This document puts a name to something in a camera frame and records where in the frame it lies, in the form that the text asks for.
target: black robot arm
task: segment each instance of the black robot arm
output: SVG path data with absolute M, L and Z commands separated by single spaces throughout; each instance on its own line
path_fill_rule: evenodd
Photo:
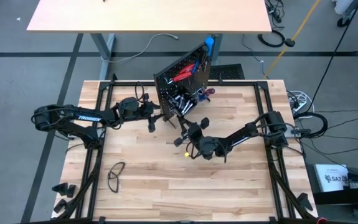
M 257 122 L 262 120 L 264 124 L 257 126 Z M 257 136 L 264 137 L 270 145 L 275 147 L 288 145 L 285 138 L 286 124 L 280 112 L 277 111 L 271 111 L 259 116 L 256 120 L 247 123 L 243 128 L 226 138 L 205 137 L 202 134 L 202 129 L 205 129 L 209 125 L 208 118 L 204 118 L 201 121 L 201 125 L 192 123 L 185 118 L 179 118 L 179 121 L 182 128 L 182 137 L 175 140 L 174 144 L 179 146 L 188 138 L 193 145 L 193 150 L 194 148 L 198 150 L 196 155 L 193 155 L 193 150 L 191 154 L 188 154 L 193 159 L 202 156 L 204 159 L 209 160 L 212 158 L 213 153 L 215 153 L 216 156 L 224 157 L 226 160 L 227 154 L 232 151 L 234 146 Z M 258 128 L 268 128 L 269 133 L 260 133 Z
M 102 125 L 119 129 L 127 121 L 148 120 L 148 131 L 155 131 L 155 122 L 163 116 L 152 116 L 154 109 L 159 109 L 152 101 L 148 101 L 145 93 L 143 100 L 135 97 L 125 98 L 110 109 L 99 111 L 73 105 L 48 105 L 34 111 L 31 120 L 39 131 L 56 130 L 64 136 L 73 135 L 82 139 L 85 148 L 98 149 L 100 147 L 98 129 L 93 126 L 83 127 L 73 120 L 92 121 Z

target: power strip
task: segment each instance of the power strip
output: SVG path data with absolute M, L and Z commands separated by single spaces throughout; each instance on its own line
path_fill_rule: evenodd
M 306 105 L 306 104 L 307 104 L 306 101 L 300 102 L 298 108 L 293 108 L 293 109 L 292 109 L 293 113 L 297 113 L 297 112 L 298 112 L 300 109 L 302 109 L 302 107 L 303 107 L 304 105 Z

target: wooden table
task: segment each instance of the wooden table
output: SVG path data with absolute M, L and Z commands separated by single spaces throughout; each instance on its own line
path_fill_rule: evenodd
M 115 35 L 100 33 L 180 32 L 219 34 L 271 32 L 264 0 L 40 0 L 28 25 L 32 32 L 90 33 L 101 56 L 111 59 Z M 108 63 L 101 67 L 106 79 Z
M 99 81 L 85 81 L 79 106 L 95 107 L 99 84 Z M 269 80 L 268 84 L 273 109 L 281 112 L 285 122 L 293 124 L 284 81 Z M 226 137 L 258 117 L 253 88 L 213 88 L 216 93 L 210 97 L 212 101 L 201 102 L 186 116 L 190 121 L 197 122 L 205 116 L 210 119 L 210 126 L 204 130 L 204 135 Z M 158 104 L 155 87 L 146 86 L 145 90 L 150 100 Z M 133 86 L 114 86 L 112 104 L 133 95 Z M 172 122 L 178 126 L 176 119 Z M 78 123 L 88 126 L 83 121 Z M 125 123 L 117 131 L 107 129 L 95 220 L 104 216 L 107 220 L 131 221 L 267 221 L 268 217 L 276 215 L 262 138 L 252 138 L 234 147 L 224 164 L 219 157 L 210 161 L 201 157 L 196 160 L 184 157 L 186 144 L 180 147 L 172 144 L 180 136 L 180 130 L 160 119 L 156 123 L 156 131 L 148 133 L 147 124 L 147 121 L 135 121 Z M 300 150 L 296 141 L 289 142 L 291 147 Z M 69 146 L 80 143 L 81 140 L 76 139 Z M 68 182 L 79 187 L 86 153 L 83 146 L 69 150 L 61 183 Z M 306 192 L 314 207 L 311 213 L 317 216 L 303 157 L 287 149 L 284 150 L 284 159 L 292 191 L 296 196 Z M 106 177 L 119 161 L 126 162 L 126 167 L 120 175 L 120 191 L 114 194 L 107 187 Z M 85 197 L 84 215 L 87 213 L 89 192 Z M 287 214 L 282 192 L 281 203 Z

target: gray floor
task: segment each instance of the gray floor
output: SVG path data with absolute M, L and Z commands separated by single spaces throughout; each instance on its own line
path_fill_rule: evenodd
M 33 34 L 26 27 L 38 1 L 0 0 L 0 52 L 71 52 L 76 34 Z M 301 24 L 313 1 L 285 0 L 286 16 L 283 19 L 284 35 L 291 37 Z M 333 11 L 331 1 L 320 3 L 297 39 L 294 52 L 333 51 L 343 28 L 336 27 L 340 18 Z M 116 52 L 139 52 L 152 34 L 118 34 Z M 150 52 L 190 50 L 204 40 L 206 34 L 178 34 L 180 40 L 158 37 Z M 242 35 L 224 35 L 222 51 L 247 51 L 242 46 Z M 255 51 L 279 52 L 262 45 L 256 35 L 246 35 L 246 44 Z M 340 51 L 358 51 L 358 13 L 339 48 Z M 81 52 L 96 52 L 89 35 L 85 35 Z M 275 59 L 259 57 L 265 70 Z M 114 64 L 113 71 L 120 79 L 151 79 L 176 57 L 139 57 L 125 63 Z M 19 223 L 34 178 L 46 133 L 36 131 L 29 121 L 33 110 L 57 102 L 67 70 L 68 57 L 0 57 L 0 223 Z M 271 78 L 284 79 L 288 90 L 302 90 L 313 95 L 323 75 L 329 57 L 283 57 L 270 74 Z M 261 78 L 260 64 L 252 57 L 220 57 L 219 64 L 241 63 L 246 79 Z M 98 57 L 77 59 L 69 84 L 65 104 L 77 104 L 82 82 L 99 77 L 101 61 Z M 317 110 L 358 109 L 358 57 L 337 57 L 316 98 Z M 358 112 L 324 114 L 329 124 L 357 118 Z M 317 128 L 313 119 L 304 122 Z M 358 121 L 348 123 L 327 133 L 335 136 L 358 138 Z M 335 152 L 358 147 L 358 142 L 345 139 L 319 138 L 314 141 L 324 152 Z M 50 217 L 55 194 L 51 186 L 58 183 L 64 162 L 67 142 L 54 139 L 49 163 L 42 181 L 32 221 Z M 307 162 L 331 163 L 306 148 Z M 358 151 L 330 156 L 331 159 L 358 167 Z M 319 208 L 320 215 L 337 218 L 330 208 Z

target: desk leg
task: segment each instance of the desk leg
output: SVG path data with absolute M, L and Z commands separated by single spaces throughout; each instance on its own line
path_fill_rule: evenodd
M 115 34 L 110 34 L 108 36 L 108 41 L 105 43 L 103 34 L 90 34 L 96 47 L 101 55 L 101 57 L 105 60 L 111 60 L 111 53 L 112 48 L 115 40 Z M 100 77 L 99 80 L 107 80 L 109 75 L 109 66 L 110 63 L 106 61 L 102 61 L 101 63 L 101 70 L 100 70 Z
M 212 65 L 218 65 L 220 45 L 222 44 L 223 34 L 215 34 L 214 51 L 212 52 Z

